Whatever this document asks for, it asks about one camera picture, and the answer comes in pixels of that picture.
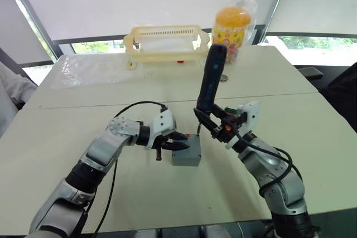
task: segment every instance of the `small gray box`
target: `small gray box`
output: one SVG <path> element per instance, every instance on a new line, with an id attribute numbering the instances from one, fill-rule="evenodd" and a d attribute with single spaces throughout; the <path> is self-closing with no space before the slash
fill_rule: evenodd
<path id="1" fill-rule="evenodd" d="M 194 166 L 197 167 L 201 161 L 200 136 L 197 134 L 188 134 L 187 140 L 178 140 L 190 147 L 184 150 L 172 152 L 172 164 L 174 166 Z"/>

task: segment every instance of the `person's arm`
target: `person's arm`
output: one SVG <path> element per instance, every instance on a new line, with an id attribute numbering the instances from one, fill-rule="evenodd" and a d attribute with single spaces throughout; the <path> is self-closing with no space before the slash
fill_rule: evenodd
<path id="1" fill-rule="evenodd" d="M 0 80 L 15 104 L 26 103 L 37 86 L 29 81 L 29 79 L 21 75 L 14 74 L 8 67 L 0 62 Z"/>

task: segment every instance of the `plastic bag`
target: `plastic bag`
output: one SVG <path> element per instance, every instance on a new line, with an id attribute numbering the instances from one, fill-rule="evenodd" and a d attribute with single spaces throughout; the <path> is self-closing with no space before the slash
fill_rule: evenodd
<path id="1" fill-rule="evenodd" d="M 53 80 L 51 88 L 112 84 L 142 77 L 142 65 L 134 70 L 127 70 L 126 60 L 125 54 L 66 56 L 57 63 L 61 64 L 61 71 Z"/>
<path id="2" fill-rule="evenodd" d="M 213 44 L 227 47 L 226 63 L 233 62 L 238 49 L 252 36 L 258 5 L 255 0 L 228 0 L 216 14 L 212 28 Z"/>

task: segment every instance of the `plastic basket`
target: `plastic basket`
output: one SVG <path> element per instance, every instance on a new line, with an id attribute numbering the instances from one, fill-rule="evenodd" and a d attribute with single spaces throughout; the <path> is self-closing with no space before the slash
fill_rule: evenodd
<path id="1" fill-rule="evenodd" d="M 194 48 L 192 42 L 201 39 Z M 209 35 L 198 25 L 136 27 L 124 38 L 127 68 L 136 62 L 192 61 L 206 57 Z"/>

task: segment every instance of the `orange lid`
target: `orange lid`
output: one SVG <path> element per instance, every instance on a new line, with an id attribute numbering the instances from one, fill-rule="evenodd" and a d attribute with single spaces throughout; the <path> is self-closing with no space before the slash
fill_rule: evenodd
<path id="1" fill-rule="evenodd" d="M 251 22 L 247 11 L 238 7 L 221 9 L 216 16 L 216 23 L 223 27 L 243 27 Z"/>

